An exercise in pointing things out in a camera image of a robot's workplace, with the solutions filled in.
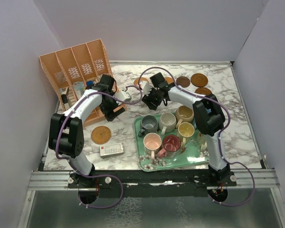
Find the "screw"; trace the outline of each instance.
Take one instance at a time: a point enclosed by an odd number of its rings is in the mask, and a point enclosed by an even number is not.
[[[110,177],[106,177],[104,181],[106,184],[109,184],[111,183],[112,179]]]
[[[69,178],[67,179],[67,182],[68,182],[69,184],[72,184],[72,183],[74,182],[74,180],[73,180],[71,177],[69,177]]]
[[[237,181],[237,177],[236,177],[235,175],[231,175],[231,176],[230,176],[230,180],[231,180],[232,182],[236,182],[236,181]]]

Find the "small box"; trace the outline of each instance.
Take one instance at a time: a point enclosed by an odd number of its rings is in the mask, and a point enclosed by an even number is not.
[[[102,158],[119,155],[123,153],[124,149],[123,149],[123,144],[121,142],[112,145],[100,146],[100,157]]]

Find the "mug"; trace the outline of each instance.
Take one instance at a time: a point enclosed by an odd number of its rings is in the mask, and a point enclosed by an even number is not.
[[[204,137],[204,135],[202,133],[198,133],[196,135],[196,141],[200,145],[200,151],[204,152],[207,149],[207,142],[206,142],[206,138]]]
[[[193,120],[194,113],[192,109],[182,105],[176,110],[175,116],[177,119],[176,128],[178,128],[182,122],[191,122]]]
[[[184,122],[181,123],[177,129],[177,136],[180,138],[181,147],[185,148],[186,141],[194,135],[194,127],[192,124]]]
[[[140,123],[140,131],[138,137],[143,137],[145,134],[156,133],[158,131],[158,122],[154,116],[146,115]]]
[[[182,142],[174,134],[169,134],[162,141],[162,149],[157,153],[159,158],[174,158],[180,153]]]
[[[144,151],[151,154],[151,158],[154,159],[155,155],[161,148],[162,139],[156,133],[149,133],[143,139]]]
[[[172,132],[176,126],[176,118],[172,113],[164,113],[159,120],[159,127],[161,129],[161,135],[165,135],[166,132]]]

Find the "gray mug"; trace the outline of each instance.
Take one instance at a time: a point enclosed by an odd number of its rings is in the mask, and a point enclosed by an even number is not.
[[[140,123],[140,131],[138,137],[143,137],[145,134],[157,133],[158,122],[154,116],[146,115]]]

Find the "yellow mug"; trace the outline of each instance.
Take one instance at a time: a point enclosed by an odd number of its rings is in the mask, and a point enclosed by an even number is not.
[[[177,136],[180,138],[181,147],[185,148],[186,141],[194,135],[194,127],[192,124],[183,122],[177,129]]]
[[[175,116],[177,120],[176,128],[183,122],[191,122],[194,118],[193,110],[182,105],[175,111]]]

